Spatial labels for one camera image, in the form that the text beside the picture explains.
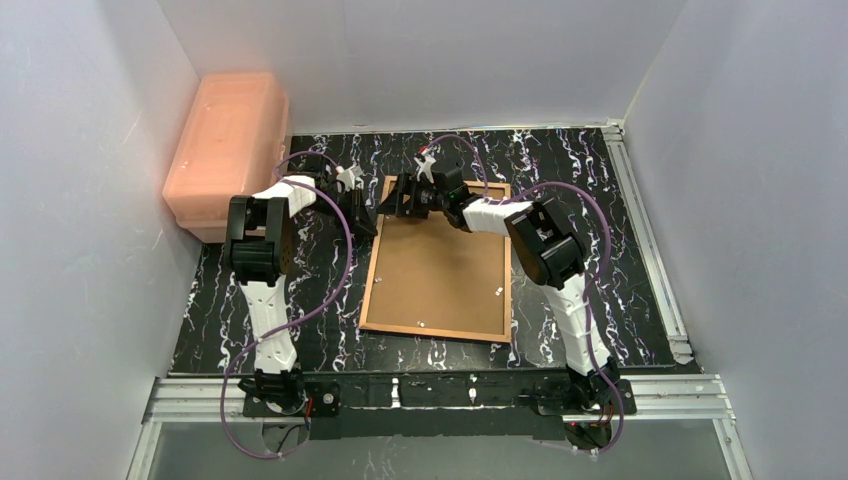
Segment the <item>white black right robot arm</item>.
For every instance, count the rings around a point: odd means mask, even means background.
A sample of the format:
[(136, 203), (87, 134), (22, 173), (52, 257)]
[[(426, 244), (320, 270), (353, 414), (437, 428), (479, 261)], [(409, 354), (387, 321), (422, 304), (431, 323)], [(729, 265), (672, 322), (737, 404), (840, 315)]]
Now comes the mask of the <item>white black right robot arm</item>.
[(562, 185), (544, 182), (497, 200), (472, 192), (457, 169), (404, 174), (377, 211), (422, 219), (440, 211), (456, 229), (510, 239), (525, 275), (541, 287), (548, 300), (563, 337), (567, 367), (580, 377), (600, 377), (610, 383), (614, 361), (598, 332), (587, 293), (598, 279), (586, 273), (588, 250), (556, 198), (528, 198)]

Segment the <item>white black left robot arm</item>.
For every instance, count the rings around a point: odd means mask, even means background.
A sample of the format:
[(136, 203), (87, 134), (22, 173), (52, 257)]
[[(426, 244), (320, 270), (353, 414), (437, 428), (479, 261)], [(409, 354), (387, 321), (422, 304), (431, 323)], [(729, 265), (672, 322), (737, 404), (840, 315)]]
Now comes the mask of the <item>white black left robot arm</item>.
[[(308, 210), (337, 217), (347, 247), (346, 266), (337, 287), (324, 303), (301, 318), (288, 318), (286, 277), (296, 253), (294, 218)], [(351, 273), (356, 237), (377, 235), (366, 205), (360, 166), (304, 167), (252, 195), (231, 198), (224, 244), (225, 263), (246, 298), (254, 340), (254, 370), (289, 373), (297, 352), (289, 329), (324, 310), (341, 292)]]

